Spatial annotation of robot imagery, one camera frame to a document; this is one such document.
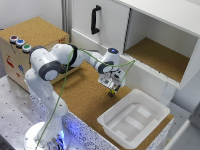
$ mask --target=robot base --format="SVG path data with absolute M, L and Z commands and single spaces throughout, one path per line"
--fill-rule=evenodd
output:
M 24 138 L 24 149 L 25 150 L 36 150 L 37 142 L 35 142 L 34 137 L 37 135 L 39 130 L 44 125 L 44 122 L 40 122 L 32 126 L 25 134 Z M 70 143 L 70 138 L 68 138 L 67 142 L 65 142 L 65 145 L 68 147 Z M 37 150 L 49 150 L 49 147 L 41 148 L 38 146 Z

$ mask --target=white wall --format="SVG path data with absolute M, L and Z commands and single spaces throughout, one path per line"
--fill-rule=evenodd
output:
M 200 71 L 183 89 L 177 90 L 173 102 L 189 112 L 195 109 L 200 102 Z
M 0 28 L 36 16 L 62 29 L 61 0 L 0 0 Z

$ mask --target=cabinet door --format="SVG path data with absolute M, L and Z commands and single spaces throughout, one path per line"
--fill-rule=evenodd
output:
M 92 10 L 96 5 L 96 28 L 100 32 L 91 34 Z M 106 47 L 113 47 L 123 53 L 129 18 L 129 8 L 112 0 L 74 0 L 73 29 Z

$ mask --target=gray floor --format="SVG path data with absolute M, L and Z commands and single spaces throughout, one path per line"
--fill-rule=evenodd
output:
M 1 58 L 1 53 L 0 53 L 0 78 L 5 76 L 5 75 L 6 75 L 6 72 L 5 72 L 3 60 Z

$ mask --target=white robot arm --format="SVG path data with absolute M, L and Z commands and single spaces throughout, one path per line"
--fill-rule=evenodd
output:
M 30 52 L 31 69 L 29 69 L 25 74 L 25 82 L 29 87 L 31 97 L 34 96 L 41 100 L 49 112 L 45 118 L 46 121 L 44 126 L 40 129 L 34 139 L 36 143 L 41 137 L 48 120 L 51 118 L 59 97 L 59 95 L 53 90 L 49 81 L 54 80 L 59 73 L 65 73 L 69 54 L 72 50 L 74 50 L 74 52 L 70 58 L 69 67 L 77 67 L 86 60 L 98 71 L 100 74 L 98 82 L 110 89 L 110 96 L 113 96 L 113 94 L 118 91 L 119 87 L 123 87 L 125 84 L 125 80 L 122 82 L 125 75 L 124 71 L 119 67 L 106 65 L 119 64 L 119 52 L 114 48 L 108 49 L 106 54 L 102 56 L 98 51 L 88 50 L 86 51 L 87 53 L 85 53 L 84 51 L 78 50 L 77 47 L 67 44 L 56 44 L 50 52 L 42 46 L 34 47 Z M 62 116 L 67 113 L 67 110 L 67 105 L 64 100 L 60 98 L 58 108 L 41 138 L 39 145 L 40 148 L 51 149 L 48 143 L 53 141 L 55 143 L 56 139 L 60 139 L 63 142 L 61 145 L 58 144 L 58 149 L 67 148 L 65 136 L 60 137 L 63 132 Z

